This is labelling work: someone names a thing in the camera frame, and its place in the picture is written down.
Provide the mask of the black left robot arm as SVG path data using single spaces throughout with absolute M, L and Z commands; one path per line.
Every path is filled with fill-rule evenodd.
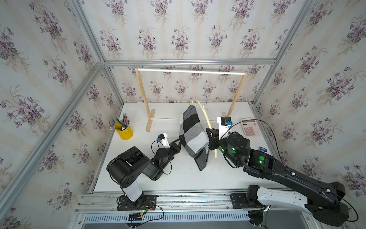
M 144 193 L 138 186 L 137 178 L 144 174 L 152 181 L 156 181 L 162 175 L 166 175 L 166 166 L 171 164 L 175 155 L 180 151 L 181 143 L 179 140 L 169 143 L 169 146 L 157 149 L 152 159 L 137 147 L 132 147 L 111 160 L 106 170 L 127 199 L 132 203 L 138 203 L 142 201 Z

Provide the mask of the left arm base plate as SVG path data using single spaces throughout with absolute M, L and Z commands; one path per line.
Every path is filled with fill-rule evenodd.
M 117 200 L 118 211 L 129 210 L 155 210 L 157 195 L 142 195 L 136 201 L 131 201 L 127 196 L 120 196 Z

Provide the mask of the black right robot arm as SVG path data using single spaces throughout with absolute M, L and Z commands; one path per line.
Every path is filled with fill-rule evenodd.
M 286 167 L 273 156 L 254 150 L 250 140 L 238 132 L 219 137 L 217 129 L 207 128 L 209 148 L 219 149 L 233 168 L 242 168 L 253 177 L 284 185 L 291 191 L 278 191 L 250 185 L 246 201 L 255 207 L 283 206 L 310 214 L 321 223 L 339 227 L 349 219 L 349 210 L 342 203 L 345 187 L 339 182 L 326 183 Z

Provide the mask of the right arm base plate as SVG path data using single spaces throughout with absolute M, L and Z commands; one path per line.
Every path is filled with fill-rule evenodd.
M 258 191 L 260 186 L 249 185 L 246 193 L 231 193 L 230 200 L 234 209 L 265 210 L 267 205 L 259 202 Z

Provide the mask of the black white checkered scarf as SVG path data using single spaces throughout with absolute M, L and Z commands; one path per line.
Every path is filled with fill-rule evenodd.
M 180 118 L 179 140 L 200 171 L 207 166 L 209 138 L 204 131 L 195 106 L 189 105 Z

